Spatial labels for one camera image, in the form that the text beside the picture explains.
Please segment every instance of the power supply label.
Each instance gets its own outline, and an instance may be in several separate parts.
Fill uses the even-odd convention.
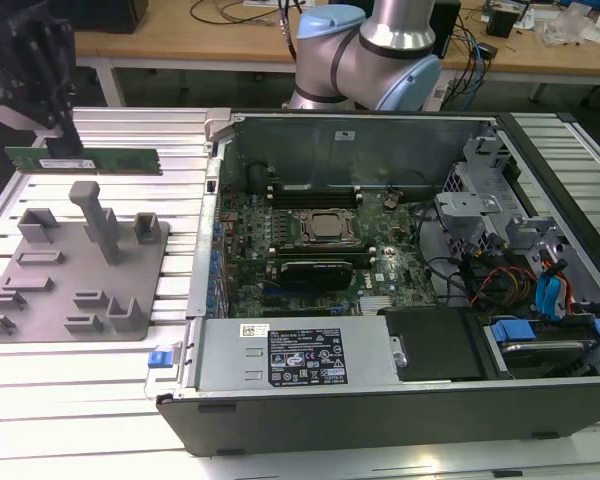
[[[269,330],[267,342],[269,383],[274,387],[348,383],[339,328]]]

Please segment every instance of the wooden table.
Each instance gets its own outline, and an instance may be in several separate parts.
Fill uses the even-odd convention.
[[[198,16],[222,21],[216,1],[203,2]],[[481,0],[464,0],[460,14],[478,42],[499,49],[488,78],[532,83],[600,84],[600,45],[583,44],[545,47],[530,31],[514,29],[507,39],[485,34],[485,24],[469,16]],[[149,0],[149,9],[133,35],[78,32],[78,64],[97,70],[109,106],[124,105],[115,68],[167,68],[178,70],[227,70],[250,72],[294,72],[295,65],[277,27],[263,25],[207,25],[189,15],[192,0]],[[261,7],[233,7],[235,16],[263,13]],[[277,21],[277,14],[269,18]],[[298,15],[291,12],[295,37]],[[441,60],[443,75],[427,103],[438,109],[448,82],[466,65],[467,53],[459,40],[452,40]]]

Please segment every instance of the blue cable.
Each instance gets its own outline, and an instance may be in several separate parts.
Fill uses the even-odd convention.
[[[483,80],[482,68],[481,68],[482,55],[480,55],[480,48],[478,47],[478,44],[476,43],[476,41],[474,39],[470,38],[470,40],[473,43],[473,48],[475,48],[475,50],[476,50],[476,65],[477,65],[477,70],[478,70],[478,78],[476,78],[476,81],[473,84],[473,91],[469,94],[469,97],[467,98],[467,101],[464,104],[464,107],[462,107],[463,112],[466,112],[467,108],[469,108],[469,105],[471,105],[471,102],[475,98],[476,93],[478,93],[478,88],[480,87],[480,82]]]
[[[464,107],[462,107],[462,111],[466,111],[467,108],[469,107],[469,105],[471,104],[471,102],[473,101],[474,97],[476,96],[476,93],[478,93],[478,88],[480,86],[480,82],[482,81],[482,56],[480,55],[480,48],[478,48],[478,44],[476,43],[476,41],[469,37],[468,35],[458,35],[456,33],[452,33],[451,36],[459,38],[460,40],[464,40],[467,43],[472,43],[473,44],[473,49],[476,52],[476,71],[478,72],[478,75],[476,77],[476,79],[472,82],[471,84],[471,93],[469,94],[469,97],[467,98],[467,101],[464,105]]]

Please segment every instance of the motherboard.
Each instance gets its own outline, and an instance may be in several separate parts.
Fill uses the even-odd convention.
[[[319,208],[223,191],[229,317],[376,315],[436,303],[413,243],[417,205],[386,190],[354,192],[349,205],[309,204]]]

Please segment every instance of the blue drive bracket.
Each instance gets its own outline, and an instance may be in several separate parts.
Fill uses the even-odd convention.
[[[498,320],[491,325],[491,333],[498,343],[536,339],[531,323],[523,319]]]

